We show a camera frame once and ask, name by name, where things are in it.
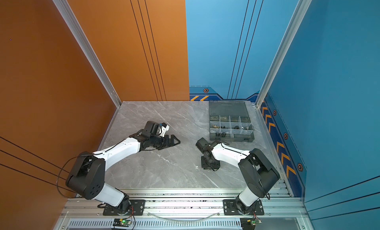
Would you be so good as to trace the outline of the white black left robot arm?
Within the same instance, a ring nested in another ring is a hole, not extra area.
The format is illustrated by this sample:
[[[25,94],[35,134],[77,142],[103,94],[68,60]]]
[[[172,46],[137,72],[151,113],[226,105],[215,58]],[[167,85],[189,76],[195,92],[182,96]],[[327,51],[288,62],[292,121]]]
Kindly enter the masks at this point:
[[[118,215],[132,209],[129,196],[105,182],[105,172],[114,164],[141,151],[163,150],[179,145],[175,135],[167,135],[166,123],[148,121],[145,127],[121,142],[93,153],[83,152],[66,179],[66,186],[87,200],[97,200]]]

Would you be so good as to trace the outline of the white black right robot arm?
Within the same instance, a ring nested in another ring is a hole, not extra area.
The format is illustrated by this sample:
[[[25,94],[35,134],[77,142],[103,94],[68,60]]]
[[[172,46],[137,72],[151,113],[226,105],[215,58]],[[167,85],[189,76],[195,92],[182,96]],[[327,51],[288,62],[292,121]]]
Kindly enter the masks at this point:
[[[233,207],[239,214],[250,215],[254,213],[259,199],[270,199],[269,191],[279,181],[280,174],[261,150],[239,150],[221,141],[210,143],[204,138],[197,141],[196,147],[202,153],[201,166],[204,170],[217,171],[221,162],[239,168],[246,183]]]

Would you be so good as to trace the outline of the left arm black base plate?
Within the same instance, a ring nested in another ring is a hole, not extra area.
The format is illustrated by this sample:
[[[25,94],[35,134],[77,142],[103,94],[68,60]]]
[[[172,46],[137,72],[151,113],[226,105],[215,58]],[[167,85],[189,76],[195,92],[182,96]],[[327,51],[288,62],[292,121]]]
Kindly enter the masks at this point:
[[[132,199],[121,202],[117,207],[106,204],[104,216],[142,216],[145,208],[145,200]]]

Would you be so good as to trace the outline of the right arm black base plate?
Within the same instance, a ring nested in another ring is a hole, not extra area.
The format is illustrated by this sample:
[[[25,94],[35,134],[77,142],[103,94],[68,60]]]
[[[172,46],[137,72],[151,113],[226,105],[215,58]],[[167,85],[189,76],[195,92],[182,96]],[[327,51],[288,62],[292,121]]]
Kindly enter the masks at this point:
[[[250,206],[244,205],[237,199],[224,199],[223,200],[224,215],[245,215],[245,216],[263,216],[264,208],[261,200],[255,201]]]

